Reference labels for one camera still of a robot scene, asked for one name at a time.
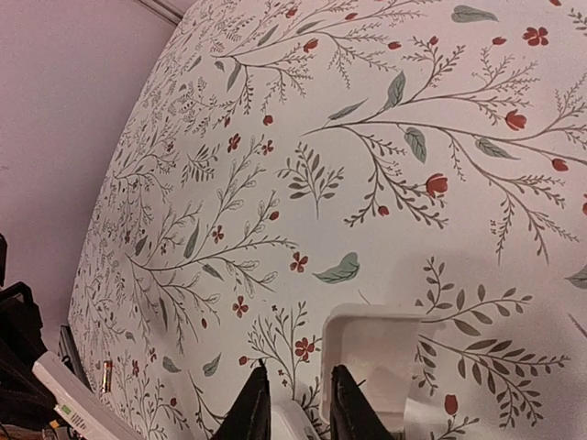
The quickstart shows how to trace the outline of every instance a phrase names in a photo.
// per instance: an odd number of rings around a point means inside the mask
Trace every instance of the floral wallpaper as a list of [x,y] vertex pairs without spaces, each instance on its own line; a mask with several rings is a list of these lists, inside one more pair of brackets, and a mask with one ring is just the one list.
[[201,0],[120,137],[70,322],[147,440],[208,439],[263,359],[322,438],[339,303],[424,318],[411,439],[587,429],[587,6]]

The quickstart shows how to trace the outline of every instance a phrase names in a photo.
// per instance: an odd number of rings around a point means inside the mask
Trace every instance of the pink wall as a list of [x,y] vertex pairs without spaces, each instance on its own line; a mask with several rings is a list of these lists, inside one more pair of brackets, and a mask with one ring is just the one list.
[[172,26],[131,0],[0,2],[0,231],[52,346],[119,134]]

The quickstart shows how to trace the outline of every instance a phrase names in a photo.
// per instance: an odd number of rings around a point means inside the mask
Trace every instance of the green leaf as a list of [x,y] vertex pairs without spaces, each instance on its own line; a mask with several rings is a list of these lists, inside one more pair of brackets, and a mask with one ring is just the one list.
[[485,137],[477,139],[477,142],[475,142],[475,147],[480,149],[487,156],[491,156],[492,158],[519,160],[519,158],[511,156],[510,153],[505,151],[503,148],[497,147],[495,144],[493,144],[490,140],[486,139]]
[[502,298],[509,298],[510,296],[514,296],[514,295],[515,295],[515,287],[513,287],[512,289],[510,289],[506,293],[504,293],[504,296]]
[[499,344],[497,344],[496,346],[494,346],[491,350],[489,350],[489,352],[490,353],[497,353],[498,351],[504,351],[506,348],[508,348],[511,345],[512,345],[512,341],[503,341],[503,342],[500,342]]
[[455,319],[453,321],[454,321],[455,325],[458,327],[458,329],[462,333],[464,333],[465,335],[481,336],[481,333],[479,333],[479,330],[477,330],[471,324],[465,323],[464,321],[461,321],[460,319]]
[[216,269],[214,269],[212,266],[210,266],[209,264],[204,264],[204,266],[202,266],[202,270],[204,272],[206,272],[207,274],[212,275],[214,278],[218,278],[219,280],[224,281],[224,279],[218,273],[218,271]]
[[383,111],[394,108],[402,102],[404,99],[404,88],[405,88],[405,73],[400,73],[393,79],[392,83],[389,84],[387,89],[387,102],[383,106]]
[[143,248],[145,247],[145,243],[147,243],[147,236],[144,236],[143,238],[141,238],[138,243],[135,245],[135,256],[138,257],[138,255],[140,254],[140,251],[143,250]]
[[467,378],[467,370],[465,369],[465,359],[461,358],[459,364],[457,364],[457,369],[459,370],[459,374],[463,379]]
[[166,356],[163,357],[163,367],[170,373],[179,373],[181,371],[181,369],[175,367],[173,361]]
[[235,61],[235,68],[233,69],[232,73],[230,73],[230,76],[228,77],[227,92],[230,90],[230,88],[233,85],[235,85],[235,82],[237,81],[238,74],[240,73],[241,67],[242,66],[240,65],[240,63],[238,61]]
[[474,344],[471,344],[470,346],[465,348],[465,351],[483,350],[485,348],[491,347],[496,342],[497,342],[497,339],[485,339],[484,341],[479,341],[479,342],[475,342]]
[[407,130],[405,130],[404,139],[407,142],[407,145],[410,146],[412,152],[416,159],[420,160],[422,163],[426,163],[426,138],[424,134],[417,128],[413,128],[410,126]]
[[167,308],[162,298],[159,298],[159,307],[161,308],[161,315],[163,316],[163,323],[165,324],[165,331],[167,331]]
[[269,39],[271,38],[271,35],[273,35],[273,33],[277,30],[278,27],[279,27],[279,25],[275,25],[274,27],[269,29],[269,31],[260,38],[259,42],[257,43],[257,46],[262,46],[267,41],[269,41]]
[[436,356],[437,355],[437,351],[430,346],[429,344],[427,344],[426,342],[421,342],[420,341],[420,346],[422,346],[422,348],[428,353],[428,355],[430,356]]
[[493,379],[491,371],[487,372],[487,388],[489,388],[489,391],[491,391],[492,394],[495,394],[495,380]]
[[202,55],[200,55],[198,58],[195,59],[194,64],[192,64],[187,71],[189,72],[191,69],[193,69],[195,66],[197,66],[200,62],[202,62]]
[[493,367],[502,374],[510,374],[510,370],[505,367],[504,364],[497,362],[495,359],[493,360]]
[[462,307],[465,305],[465,291],[463,289],[460,290],[459,295],[457,295],[457,308],[462,310]]
[[303,34],[304,32],[306,32],[308,29],[313,28],[315,25],[318,25],[320,23],[322,23],[322,21],[324,20],[320,20],[320,21],[313,21],[311,23],[306,23],[305,25],[303,25],[302,27],[300,27],[299,29],[297,29],[295,31],[295,33],[297,35]]
[[290,195],[290,199],[301,199],[302,197],[308,194],[309,192],[294,192],[292,195]]
[[195,230],[190,235],[190,238],[187,240],[187,245],[185,245],[185,251],[183,252],[183,256],[187,259],[192,257],[194,253],[195,244],[198,241],[198,235],[200,234],[200,219],[198,219],[198,223],[195,226]]
[[489,316],[487,316],[485,313],[481,313],[478,312],[476,310],[471,310],[471,313],[473,314],[473,316],[475,316],[481,323],[486,324],[486,325],[491,325],[493,324],[493,320],[492,318],[490,318]]
[[587,289],[587,266],[565,280],[578,289]]
[[479,366],[477,364],[473,364],[473,368],[471,369],[473,372],[473,377],[475,378],[475,381],[481,385],[482,384],[482,380],[481,380],[481,370],[479,369]]
[[337,284],[343,281],[352,280],[359,272],[359,257],[356,252],[350,252],[338,266],[330,268],[322,273],[315,273],[314,276],[327,284]]
[[220,354],[218,356],[216,356],[214,358],[214,360],[212,360],[212,362],[208,362],[207,364],[204,364],[204,366],[202,367],[202,371],[204,372],[204,376],[206,376],[207,378],[214,376],[214,373],[216,373],[216,370],[218,369],[218,364],[220,363],[221,356],[222,356],[222,352],[220,352]]
[[328,117],[328,119],[330,119],[331,121],[336,121],[337,119],[340,119],[340,118],[343,118],[345,116],[348,116],[352,112],[354,112],[355,110],[357,110],[359,107],[361,107],[363,104],[365,104],[365,101],[367,101],[367,100],[365,99],[365,100],[361,101],[360,103],[349,105],[348,107],[343,108],[339,112],[336,112],[335,114],[330,115]]
[[485,299],[485,286],[483,286],[482,284],[480,284],[477,288],[477,296],[479,297],[479,301],[481,302],[483,302],[483,300]]
[[452,13],[452,21],[455,23],[472,23],[485,20],[499,21],[497,16],[491,12],[481,11],[481,9],[475,9],[466,5],[455,7]]

